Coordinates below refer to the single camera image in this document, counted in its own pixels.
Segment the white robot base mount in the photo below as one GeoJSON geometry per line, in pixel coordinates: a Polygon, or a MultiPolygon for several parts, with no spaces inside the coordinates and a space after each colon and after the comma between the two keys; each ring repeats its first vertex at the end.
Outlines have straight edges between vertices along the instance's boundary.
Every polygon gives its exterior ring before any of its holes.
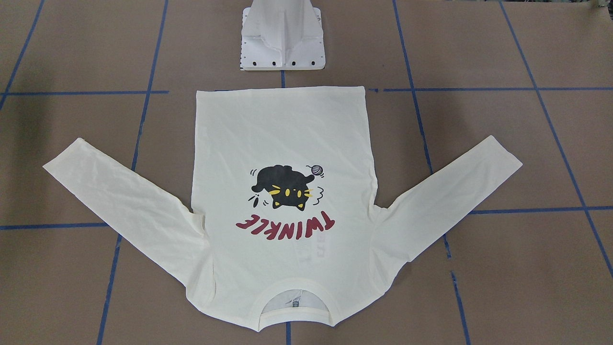
{"type": "Polygon", "coordinates": [[[325,64],[321,13],[310,0],[254,0],[243,9],[241,70],[320,70],[325,64]]]}

